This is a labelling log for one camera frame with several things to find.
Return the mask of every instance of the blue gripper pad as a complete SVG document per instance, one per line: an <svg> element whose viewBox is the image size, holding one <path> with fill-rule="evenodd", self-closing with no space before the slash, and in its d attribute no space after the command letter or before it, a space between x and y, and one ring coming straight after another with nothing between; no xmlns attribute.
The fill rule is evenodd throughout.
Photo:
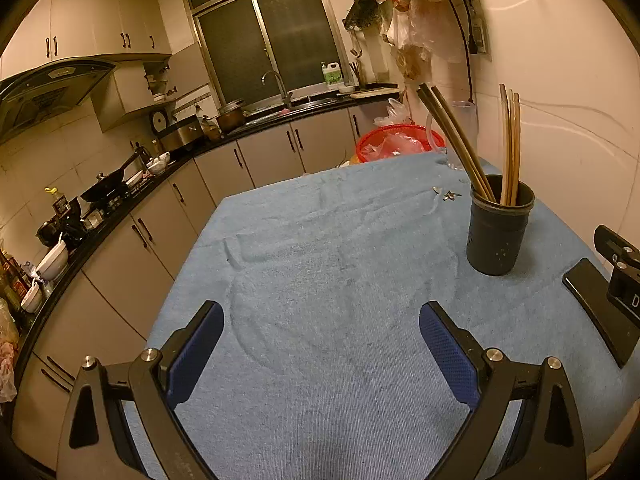
<svg viewBox="0 0 640 480"><path fill-rule="evenodd" d="M171 362L166 370L166 402L172 410L191 396L224 325L225 314L220 304L206 301L191 322L174 332L162 347L163 357L167 352ZM166 349L171 346L175 348L173 356Z"/></svg>
<svg viewBox="0 0 640 480"><path fill-rule="evenodd" d="M473 411L481 397L478 370L456 339L458 332L462 330L453 323L437 301L430 301L422 306L419 324L422 338L456 400L467 404Z"/></svg>

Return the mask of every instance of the range hood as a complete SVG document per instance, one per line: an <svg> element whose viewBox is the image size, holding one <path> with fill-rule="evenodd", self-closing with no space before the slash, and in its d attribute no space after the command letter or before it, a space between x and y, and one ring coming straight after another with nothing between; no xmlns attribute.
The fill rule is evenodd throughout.
<svg viewBox="0 0 640 480"><path fill-rule="evenodd" d="M0 83L0 144L78 106L113 69L103 59L76 57L46 64Z"/></svg>

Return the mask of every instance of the black phone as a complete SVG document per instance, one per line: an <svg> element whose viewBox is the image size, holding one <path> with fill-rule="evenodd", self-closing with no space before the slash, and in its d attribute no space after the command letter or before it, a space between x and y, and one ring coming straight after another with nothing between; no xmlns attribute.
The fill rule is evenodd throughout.
<svg viewBox="0 0 640 480"><path fill-rule="evenodd" d="M583 258L564 274L562 283L580 302L616 364L622 368L636 348L640 329L609 303L609 282L587 258Z"/></svg>

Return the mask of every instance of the blue towel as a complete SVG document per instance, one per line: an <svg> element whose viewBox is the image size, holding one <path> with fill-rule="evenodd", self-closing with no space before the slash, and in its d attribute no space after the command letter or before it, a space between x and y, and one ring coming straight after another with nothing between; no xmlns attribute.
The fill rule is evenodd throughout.
<svg viewBox="0 0 640 480"><path fill-rule="evenodd" d="M444 201L448 190L462 197ZM618 370L561 283L584 256L601 268L597 258L538 201L515 268L484 276L465 256L470 203L466 174L431 153L222 202L149 339L159 348L203 301L222 305L225 331L176 409L221 480L425 478L468 413L420 336L429 300L484 348L528 363L560 358L587 450L610 436L640 397L640 356ZM502 456L511 404L481 475ZM131 405L127 414L161 478Z"/></svg>

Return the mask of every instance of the wooden chopstick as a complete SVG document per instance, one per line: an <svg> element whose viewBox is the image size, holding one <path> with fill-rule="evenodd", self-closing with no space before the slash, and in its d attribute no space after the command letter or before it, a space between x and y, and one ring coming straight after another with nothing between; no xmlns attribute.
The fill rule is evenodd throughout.
<svg viewBox="0 0 640 480"><path fill-rule="evenodd" d="M510 199L511 187L510 174L513 157L511 155L511 120L509 113L509 102L507 89L500 83L500 110L502 112L502 138L504 139L504 158L502 163L502 192L500 194L500 204L507 205Z"/></svg>
<svg viewBox="0 0 640 480"><path fill-rule="evenodd" d="M520 96L516 93L513 95L513 113L511 115L511 124L513 126L513 171L511 183L511 201L510 204L517 205L518 186L520 185Z"/></svg>
<svg viewBox="0 0 640 480"><path fill-rule="evenodd" d="M480 160L478 159L478 155L476 154L476 150L474 150L473 147L471 146L471 143L469 142L469 139L466 136L465 131L462 128L462 125L458 121L458 118L453 113L453 110L451 109L451 106L449 105L447 100L444 98L444 96L440 92L440 89L437 86L432 86L431 90L433 91L434 95L436 96L436 99L442 105L442 108L445 111L445 113L447 114L447 116L449 117L449 120L451 121L451 124L453 124L454 128L456 129L456 132L460 136L460 139L462 140L462 143L464 144L464 147L465 147L467 153L469 154L469 157L471 158L471 161L473 162L474 171L475 171L476 175L478 176L478 178L480 179L480 181L482 183L482 187L484 188L485 194L489 197L489 200L491 200L492 202L497 202L497 200L495 199L495 196L494 196L494 192L492 191L491 186L489 185L489 181L488 181L486 175L484 174L484 171L482 170L482 165L480 164Z"/></svg>
<svg viewBox="0 0 640 480"><path fill-rule="evenodd" d="M462 141L456 135L455 127L449 121L447 113L440 106L438 100L436 99L436 96L425 84L420 85L420 89L417 91L417 94L420 100L427 107L427 110L431 113L433 118L436 119L436 122L442 128L442 131L447 139L449 139L449 143L460 158L462 165L465 167L466 174L468 174L471 185L476 190L476 193L478 193L485 200L489 200L489 197L484 190L484 186L482 185L482 181L474 171L474 165L471 158L469 157L469 154L466 152Z"/></svg>

